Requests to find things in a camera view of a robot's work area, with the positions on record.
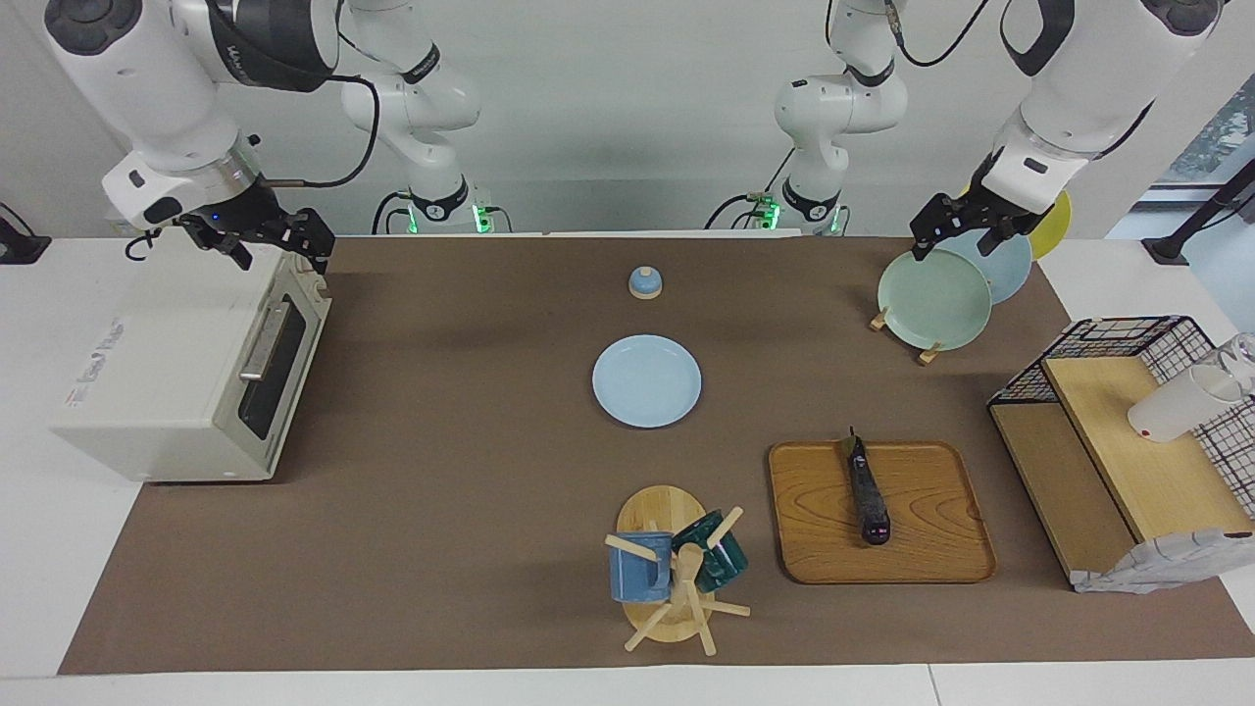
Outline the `glass oven door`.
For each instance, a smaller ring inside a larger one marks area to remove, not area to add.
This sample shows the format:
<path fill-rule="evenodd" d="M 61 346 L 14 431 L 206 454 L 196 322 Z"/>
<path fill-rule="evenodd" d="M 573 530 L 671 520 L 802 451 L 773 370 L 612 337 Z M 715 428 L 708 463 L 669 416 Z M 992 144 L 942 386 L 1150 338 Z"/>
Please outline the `glass oven door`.
<path fill-rule="evenodd" d="M 330 303 L 323 276 L 282 255 L 227 386 L 226 423 L 259 466 L 251 477 L 274 477 Z"/>

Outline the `dark purple eggplant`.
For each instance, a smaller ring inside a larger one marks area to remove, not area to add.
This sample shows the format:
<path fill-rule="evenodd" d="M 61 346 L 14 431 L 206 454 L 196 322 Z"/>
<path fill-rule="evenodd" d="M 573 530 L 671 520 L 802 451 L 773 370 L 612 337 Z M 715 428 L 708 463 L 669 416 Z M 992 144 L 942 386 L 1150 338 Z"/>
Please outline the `dark purple eggplant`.
<path fill-rule="evenodd" d="M 871 470 L 867 448 L 853 428 L 842 441 L 858 533 L 867 545 L 885 545 L 891 535 L 891 519 L 878 483 Z"/>

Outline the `beige toaster oven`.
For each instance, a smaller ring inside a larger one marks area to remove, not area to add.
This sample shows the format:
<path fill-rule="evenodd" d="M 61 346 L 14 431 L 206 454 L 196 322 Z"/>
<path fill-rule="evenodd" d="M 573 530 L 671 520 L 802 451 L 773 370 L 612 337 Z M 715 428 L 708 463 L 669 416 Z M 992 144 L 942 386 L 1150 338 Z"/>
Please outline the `beige toaster oven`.
<path fill-rule="evenodd" d="M 50 430 L 133 482 L 270 479 L 250 475 L 259 466 L 228 430 L 228 377 L 277 261 L 304 258 L 250 253 L 245 272 L 184 234 L 158 238 Z"/>

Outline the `light blue racked plate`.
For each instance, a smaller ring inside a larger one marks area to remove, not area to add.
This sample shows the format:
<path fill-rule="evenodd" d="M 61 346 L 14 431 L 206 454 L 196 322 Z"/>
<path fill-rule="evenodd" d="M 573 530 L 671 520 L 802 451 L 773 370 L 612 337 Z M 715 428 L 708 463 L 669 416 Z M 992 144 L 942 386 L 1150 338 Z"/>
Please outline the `light blue racked plate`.
<path fill-rule="evenodd" d="M 948 238 L 937 245 L 937 250 L 960 255 L 980 270 L 990 287 L 991 303 L 996 305 L 1012 298 L 1027 283 L 1032 270 L 1032 250 L 1027 237 L 1017 234 L 1004 242 L 995 253 L 981 255 L 979 242 L 988 232 L 976 229 Z"/>

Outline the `pale green plate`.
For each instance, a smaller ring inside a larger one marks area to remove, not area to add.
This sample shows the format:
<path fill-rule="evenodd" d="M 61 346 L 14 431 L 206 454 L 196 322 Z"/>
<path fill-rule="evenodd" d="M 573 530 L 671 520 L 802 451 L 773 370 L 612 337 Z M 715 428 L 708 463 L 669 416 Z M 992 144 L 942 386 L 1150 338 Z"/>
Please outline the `pale green plate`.
<path fill-rule="evenodd" d="M 991 288 L 961 255 L 932 250 L 926 260 L 899 255 L 878 278 L 878 308 L 891 334 L 920 350 L 946 352 L 986 329 Z"/>

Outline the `yellow plate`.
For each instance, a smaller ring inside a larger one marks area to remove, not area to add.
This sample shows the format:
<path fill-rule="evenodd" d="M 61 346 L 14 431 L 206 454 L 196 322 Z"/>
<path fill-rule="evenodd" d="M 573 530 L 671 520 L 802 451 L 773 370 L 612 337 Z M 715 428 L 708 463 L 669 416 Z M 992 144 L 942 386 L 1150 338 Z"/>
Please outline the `yellow plate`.
<path fill-rule="evenodd" d="M 1052 253 L 1053 250 L 1057 250 L 1062 245 L 1068 231 L 1071 231 L 1072 214 L 1071 192 L 1063 189 L 1059 192 L 1048 213 L 1027 233 L 1033 261 L 1043 260 L 1045 255 Z"/>

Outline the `wooden plate rack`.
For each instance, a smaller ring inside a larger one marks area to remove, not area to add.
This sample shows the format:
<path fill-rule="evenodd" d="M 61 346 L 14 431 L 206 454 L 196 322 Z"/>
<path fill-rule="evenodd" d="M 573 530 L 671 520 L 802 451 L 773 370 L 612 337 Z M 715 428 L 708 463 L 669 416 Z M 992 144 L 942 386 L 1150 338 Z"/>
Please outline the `wooden plate rack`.
<path fill-rule="evenodd" d="M 934 340 L 932 344 L 926 346 L 922 334 L 915 331 L 904 319 L 895 316 L 891 307 L 878 308 L 878 313 L 868 321 L 867 327 L 878 332 L 887 331 L 887 334 L 892 334 L 902 344 L 909 344 L 910 347 L 919 349 L 916 362 L 922 367 L 931 365 L 937 354 L 941 352 L 941 340 Z"/>

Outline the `black stand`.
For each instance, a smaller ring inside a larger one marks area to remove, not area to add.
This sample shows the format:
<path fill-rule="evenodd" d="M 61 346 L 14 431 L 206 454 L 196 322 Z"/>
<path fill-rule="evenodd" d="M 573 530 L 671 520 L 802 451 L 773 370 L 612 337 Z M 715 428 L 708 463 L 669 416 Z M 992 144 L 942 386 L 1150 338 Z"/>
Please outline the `black stand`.
<path fill-rule="evenodd" d="M 1255 202 L 1255 157 L 1251 157 L 1194 214 L 1188 214 L 1188 218 L 1183 219 L 1183 223 L 1173 232 L 1163 237 L 1142 238 L 1141 245 L 1156 265 L 1187 267 L 1188 260 L 1183 256 L 1183 246 L 1187 245 L 1188 238 L 1207 227 L 1222 223 L 1232 214 L 1241 213 L 1241 209 L 1245 209 L 1251 202 Z"/>

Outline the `clear glass cup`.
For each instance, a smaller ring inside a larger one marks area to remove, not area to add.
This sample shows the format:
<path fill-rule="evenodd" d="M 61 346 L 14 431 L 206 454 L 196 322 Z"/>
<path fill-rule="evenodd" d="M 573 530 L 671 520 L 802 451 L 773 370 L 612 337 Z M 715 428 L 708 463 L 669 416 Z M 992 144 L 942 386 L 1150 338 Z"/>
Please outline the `clear glass cup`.
<path fill-rule="evenodd" d="M 1255 334 L 1236 334 L 1214 352 L 1221 384 L 1219 396 L 1255 394 Z"/>

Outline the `wooden serving tray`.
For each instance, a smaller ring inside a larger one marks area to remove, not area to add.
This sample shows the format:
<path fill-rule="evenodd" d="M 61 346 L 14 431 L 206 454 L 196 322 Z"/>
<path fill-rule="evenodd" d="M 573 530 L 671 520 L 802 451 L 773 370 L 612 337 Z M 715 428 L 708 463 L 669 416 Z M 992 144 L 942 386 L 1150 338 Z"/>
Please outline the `wooden serving tray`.
<path fill-rule="evenodd" d="M 990 581 L 998 566 L 968 465 L 937 439 L 867 439 L 890 539 L 860 534 L 847 453 L 838 439 L 781 441 L 768 477 L 781 566 L 808 586 Z"/>

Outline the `brown table mat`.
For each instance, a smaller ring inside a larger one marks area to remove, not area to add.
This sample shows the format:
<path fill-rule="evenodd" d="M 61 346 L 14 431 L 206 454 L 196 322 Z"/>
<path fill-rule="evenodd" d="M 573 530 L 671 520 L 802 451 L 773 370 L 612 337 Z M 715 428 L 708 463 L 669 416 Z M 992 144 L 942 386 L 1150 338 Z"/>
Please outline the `brown table mat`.
<path fill-rule="evenodd" d="M 901 238 L 351 238 L 261 485 L 147 485 L 60 663 L 67 675 L 569 668 L 702 662 L 624 650 L 607 551 L 639 488 L 740 507 L 749 568 L 717 663 L 1209 660 L 1255 655 L 1219 581 L 1071 589 L 986 398 L 1065 327 L 1047 278 L 965 349 L 916 365 L 868 330 Z M 638 267 L 658 298 L 633 298 Z M 694 411 L 628 428 L 599 354 L 656 334 L 702 367 Z M 781 571 L 767 453 L 937 439 L 968 461 L 998 569 L 970 586 L 802 586 Z"/>

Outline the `white grid patterned cloth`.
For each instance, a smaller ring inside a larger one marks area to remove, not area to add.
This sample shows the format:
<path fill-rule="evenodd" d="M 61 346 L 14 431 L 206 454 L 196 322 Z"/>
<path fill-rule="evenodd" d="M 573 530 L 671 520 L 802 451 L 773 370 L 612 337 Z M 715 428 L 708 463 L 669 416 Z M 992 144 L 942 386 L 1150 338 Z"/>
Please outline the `white grid patterned cloth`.
<path fill-rule="evenodd" d="M 1104 573 L 1071 571 L 1074 591 L 1124 591 L 1147 594 L 1210 581 L 1255 566 L 1255 532 L 1200 529 L 1168 533 L 1135 545 Z"/>

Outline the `wooden mug tree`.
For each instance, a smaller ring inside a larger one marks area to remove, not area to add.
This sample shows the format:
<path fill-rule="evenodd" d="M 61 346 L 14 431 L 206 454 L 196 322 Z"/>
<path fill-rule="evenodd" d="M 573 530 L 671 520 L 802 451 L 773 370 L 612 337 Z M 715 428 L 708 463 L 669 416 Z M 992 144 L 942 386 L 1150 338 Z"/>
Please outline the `wooden mug tree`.
<path fill-rule="evenodd" d="M 680 487 L 653 485 L 628 498 L 619 510 L 616 527 L 610 533 L 636 530 L 666 530 L 671 535 L 704 517 L 708 510 Z M 743 510 L 733 508 L 725 513 L 725 520 L 710 535 L 709 545 L 717 545 L 730 528 L 739 522 Z M 717 591 L 703 593 L 697 589 L 695 578 L 702 568 L 703 551 L 695 542 L 671 551 L 671 597 L 656 603 L 620 603 L 633 626 L 633 636 L 624 645 L 628 652 L 635 651 L 645 640 L 660 643 L 679 643 L 697 637 L 703 653 L 717 656 L 717 640 L 712 635 L 710 618 L 714 614 L 747 617 L 747 606 L 722 602 Z"/>

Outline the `dark green mug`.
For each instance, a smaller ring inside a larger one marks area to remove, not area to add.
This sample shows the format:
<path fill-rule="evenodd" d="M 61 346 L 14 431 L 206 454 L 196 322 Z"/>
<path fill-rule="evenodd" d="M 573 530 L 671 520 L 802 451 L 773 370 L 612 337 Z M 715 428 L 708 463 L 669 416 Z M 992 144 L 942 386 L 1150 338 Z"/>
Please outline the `dark green mug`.
<path fill-rule="evenodd" d="M 703 591 L 703 593 L 730 586 L 730 582 L 744 573 L 749 566 L 744 551 L 740 551 L 739 540 L 735 540 L 735 535 L 730 530 L 722 537 L 722 540 L 717 542 L 717 545 L 710 548 L 710 535 L 724 520 L 725 514 L 722 510 L 709 510 L 699 520 L 679 530 L 671 539 L 671 551 L 676 551 L 676 553 L 681 545 L 690 544 L 690 542 L 695 542 L 703 551 L 702 568 L 695 578 L 697 589 Z"/>

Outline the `blue mug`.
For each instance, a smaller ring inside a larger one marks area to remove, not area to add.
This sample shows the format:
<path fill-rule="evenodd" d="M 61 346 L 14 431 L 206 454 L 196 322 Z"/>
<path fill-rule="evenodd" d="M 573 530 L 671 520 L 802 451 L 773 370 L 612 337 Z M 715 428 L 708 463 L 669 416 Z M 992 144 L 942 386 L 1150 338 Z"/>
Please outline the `blue mug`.
<path fill-rule="evenodd" d="M 671 597 L 671 533 L 607 533 L 610 593 L 620 603 L 656 603 Z"/>

